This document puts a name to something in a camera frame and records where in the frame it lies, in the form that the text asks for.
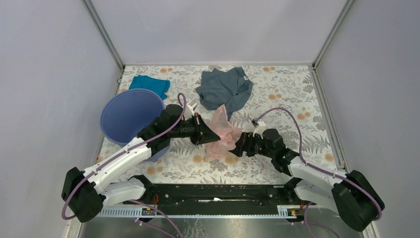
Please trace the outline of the pink plastic trash bag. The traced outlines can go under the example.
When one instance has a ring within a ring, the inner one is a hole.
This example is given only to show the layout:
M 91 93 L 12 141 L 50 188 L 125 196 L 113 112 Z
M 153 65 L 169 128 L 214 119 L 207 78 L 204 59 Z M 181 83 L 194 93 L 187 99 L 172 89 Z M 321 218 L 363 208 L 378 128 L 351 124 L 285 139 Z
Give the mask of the pink plastic trash bag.
M 220 137 L 220 140 L 206 144 L 205 160 L 212 161 L 229 156 L 230 151 L 236 148 L 235 143 L 242 131 L 228 121 L 225 105 L 221 105 L 215 110 L 209 127 Z

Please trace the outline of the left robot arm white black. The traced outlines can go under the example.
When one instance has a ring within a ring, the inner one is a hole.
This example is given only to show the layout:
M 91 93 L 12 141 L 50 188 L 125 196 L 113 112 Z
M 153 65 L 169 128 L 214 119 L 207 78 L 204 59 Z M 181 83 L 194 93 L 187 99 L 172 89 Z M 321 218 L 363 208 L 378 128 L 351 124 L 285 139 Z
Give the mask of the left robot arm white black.
M 162 153 L 173 138 L 189 138 L 194 145 L 217 142 L 220 137 L 188 106 L 170 104 L 123 148 L 102 162 L 79 170 L 71 168 L 65 176 L 61 197 L 65 202 L 62 218 L 85 223 L 106 205 L 126 200 L 152 201 L 154 191 L 139 179 L 112 181 L 131 166 Z

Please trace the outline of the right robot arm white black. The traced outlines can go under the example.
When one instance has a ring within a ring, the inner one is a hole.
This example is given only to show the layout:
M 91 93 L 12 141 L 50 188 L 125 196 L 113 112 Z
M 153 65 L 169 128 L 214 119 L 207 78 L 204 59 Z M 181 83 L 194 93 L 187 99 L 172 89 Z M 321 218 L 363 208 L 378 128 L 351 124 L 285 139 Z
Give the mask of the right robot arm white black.
M 276 129 L 262 134 L 243 132 L 231 153 L 237 157 L 262 155 L 275 169 L 291 177 L 284 198 L 290 204 L 313 202 L 340 216 L 355 231 L 363 231 L 378 219 L 385 204 L 359 171 L 334 172 L 301 160 L 300 154 L 286 147 Z

